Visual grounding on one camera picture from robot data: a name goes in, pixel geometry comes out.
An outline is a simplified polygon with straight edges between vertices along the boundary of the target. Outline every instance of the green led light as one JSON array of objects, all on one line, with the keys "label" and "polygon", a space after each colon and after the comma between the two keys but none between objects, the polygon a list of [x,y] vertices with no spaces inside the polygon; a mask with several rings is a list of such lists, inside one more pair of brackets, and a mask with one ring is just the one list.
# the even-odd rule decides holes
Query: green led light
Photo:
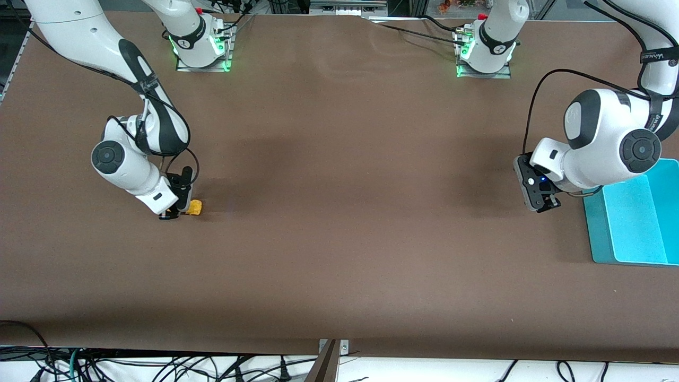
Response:
[{"label": "green led light", "polygon": [[231,59],[228,59],[221,63],[221,68],[226,72],[231,71]]},{"label": "green led light", "polygon": [[222,53],[224,53],[224,45],[219,44],[219,46],[217,46],[217,42],[220,41],[217,41],[217,39],[210,39],[210,43],[213,45],[215,54],[221,55]]}]

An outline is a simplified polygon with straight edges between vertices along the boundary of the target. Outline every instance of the printed logo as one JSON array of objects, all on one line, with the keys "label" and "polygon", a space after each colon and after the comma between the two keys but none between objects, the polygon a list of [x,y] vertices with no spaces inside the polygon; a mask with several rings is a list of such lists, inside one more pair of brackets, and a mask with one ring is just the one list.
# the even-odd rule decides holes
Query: printed logo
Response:
[{"label": "printed logo", "polygon": [[651,129],[655,129],[656,127],[658,127],[658,125],[660,124],[660,120],[662,120],[662,119],[663,119],[663,115],[662,115],[662,114],[656,114],[656,115],[654,115],[654,116],[653,116],[653,121],[651,121],[651,123],[650,123],[650,128],[651,128]]},{"label": "printed logo", "polygon": [[662,54],[662,53],[646,53],[646,54],[643,54],[643,55],[641,56],[641,58],[642,58],[643,60],[650,60],[650,59],[652,59],[652,58],[653,58],[654,60],[662,60],[663,58],[665,58],[665,55]]}]

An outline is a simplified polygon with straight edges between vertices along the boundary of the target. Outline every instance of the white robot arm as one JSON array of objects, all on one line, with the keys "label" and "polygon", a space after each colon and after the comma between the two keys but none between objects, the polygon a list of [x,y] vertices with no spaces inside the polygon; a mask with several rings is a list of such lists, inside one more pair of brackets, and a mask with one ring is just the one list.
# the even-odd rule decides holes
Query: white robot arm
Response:
[{"label": "white robot arm", "polygon": [[558,192],[590,190],[645,173],[660,158],[661,141],[679,126],[679,2],[599,0],[598,10],[642,46],[639,89],[580,93],[564,115],[568,143],[544,138],[532,153],[515,159],[526,206],[533,211],[559,207]]},{"label": "white robot arm", "polygon": [[189,181],[171,184],[147,159],[179,155],[190,133],[139,49],[118,34],[96,0],[26,0],[26,5],[57,53],[118,77],[144,101],[142,114],[109,118],[92,150],[96,171],[161,216],[176,207],[177,194],[190,198],[190,175]]},{"label": "white robot arm", "polygon": [[460,58],[480,73],[500,71],[511,59],[516,38],[529,15],[526,0],[496,1],[485,20],[471,24],[469,48]]},{"label": "white robot arm", "polygon": [[142,0],[163,22],[177,56],[188,66],[211,65],[225,54],[224,21],[198,14],[189,0]]}]

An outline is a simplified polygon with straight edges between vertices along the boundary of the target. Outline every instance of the metal bracket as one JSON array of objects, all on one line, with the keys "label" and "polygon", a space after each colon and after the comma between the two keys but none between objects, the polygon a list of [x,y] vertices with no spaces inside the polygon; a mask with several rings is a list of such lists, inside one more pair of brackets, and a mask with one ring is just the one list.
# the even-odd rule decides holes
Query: metal bracket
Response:
[{"label": "metal bracket", "polygon": [[455,45],[455,59],[457,60],[458,77],[473,77],[473,78],[511,78],[511,71],[509,70],[509,63],[505,63],[502,69],[496,73],[480,73],[472,69],[469,64],[462,59],[462,55],[467,54],[469,47],[473,43],[472,24],[465,24],[462,28],[457,28],[453,34],[453,40],[462,41],[464,45]]},{"label": "metal bracket", "polygon": [[[338,340],[339,341],[339,354],[340,355],[347,355],[349,354],[349,340]],[[318,353],[320,354],[323,351],[323,347],[325,344],[328,342],[328,340],[319,340],[318,341]]]},{"label": "metal bracket", "polygon": [[[233,22],[225,22],[224,25],[226,27],[232,26],[234,23]],[[215,62],[212,63],[212,65],[202,67],[202,68],[194,68],[186,65],[181,59],[179,59],[179,56],[177,56],[177,52],[175,52],[175,56],[177,56],[177,71],[197,71],[197,72],[209,72],[209,73],[223,73],[223,72],[228,72],[231,71],[231,61],[234,59],[234,46],[236,43],[236,27],[235,25],[230,27],[230,29],[226,30],[223,33],[223,38],[224,41],[217,42],[216,44],[218,48],[222,48],[219,46],[219,44],[223,44],[224,47],[224,55],[222,57],[219,57]]]},{"label": "metal bracket", "polygon": [[304,382],[337,382],[337,368],[340,367],[340,351],[349,350],[349,340],[320,340],[324,341],[318,358],[311,366]]}]

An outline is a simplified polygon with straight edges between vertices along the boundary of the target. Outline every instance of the white floor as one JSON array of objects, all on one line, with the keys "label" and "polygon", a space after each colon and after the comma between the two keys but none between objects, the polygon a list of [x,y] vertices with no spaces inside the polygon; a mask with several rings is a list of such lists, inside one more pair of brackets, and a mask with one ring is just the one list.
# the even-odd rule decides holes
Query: white floor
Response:
[{"label": "white floor", "polygon": [[[288,362],[302,360],[312,356],[289,356]],[[170,358],[136,358],[127,359],[131,362],[158,362],[166,364]],[[223,372],[233,361],[234,357],[215,358],[219,372]],[[242,367],[243,373],[252,369],[274,368],[279,365],[278,356],[257,356],[246,362]],[[497,382],[511,361],[500,360],[443,360],[416,358],[361,358],[343,357],[340,360],[337,382]],[[311,368],[312,362],[289,366],[288,370],[294,381],[303,381],[304,375]],[[519,361],[512,370],[507,382],[562,382],[559,378],[555,362],[547,361]],[[571,362],[575,382],[600,382],[603,364],[596,362]],[[69,366],[60,362],[63,370]],[[121,366],[101,362],[100,367],[110,375],[115,382],[151,382],[160,370],[158,367]],[[203,362],[197,369],[215,374],[214,366]],[[1,382],[28,382],[37,372],[38,367],[32,361],[0,362]],[[245,375],[245,381],[257,373]],[[174,375],[168,376],[165,382],[172,381]],[[44,375],[42,381],[53,381],[52,376]],[[206,377],[189,373],[180,379],[181,382],[205,381]],[[263,376],[257,381],[273,381],[269,376]],[[611,364],[606,374],[605,382],[679,382],[679,365],[656,364]]]}]

